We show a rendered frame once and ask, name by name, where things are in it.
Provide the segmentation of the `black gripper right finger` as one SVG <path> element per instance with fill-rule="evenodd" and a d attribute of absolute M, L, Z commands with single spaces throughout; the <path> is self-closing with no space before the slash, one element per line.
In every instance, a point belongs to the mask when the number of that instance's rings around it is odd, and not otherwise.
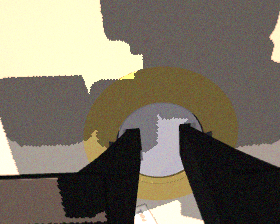
<path fill-rule="evenodd" d="M 280 167 L 187 124 L 179 152 L 204 224 L 280 224 Z"/>

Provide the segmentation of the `grey cylinder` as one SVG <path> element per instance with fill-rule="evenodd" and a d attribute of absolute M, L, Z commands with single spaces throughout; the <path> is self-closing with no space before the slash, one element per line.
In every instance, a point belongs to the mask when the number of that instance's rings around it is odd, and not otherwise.
<path fill-rule="evenodd" d="M 179 152 L 179 125 L 202 132 L 193 113 L 173 103 L 153 103 L 132 112 L 119 128 L 118 138 L 128 129 L 140 129 L 140 173 L 168 176 L 184 169 Z"/>

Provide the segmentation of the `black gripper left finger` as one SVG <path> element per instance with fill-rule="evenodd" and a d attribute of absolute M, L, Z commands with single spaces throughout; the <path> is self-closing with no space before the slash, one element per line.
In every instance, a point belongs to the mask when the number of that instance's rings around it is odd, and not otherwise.
<path fill-rule="evenodd" d="M 78 172 L 0 175 L 0 224 L 134 224 L 140 129 Z"/>

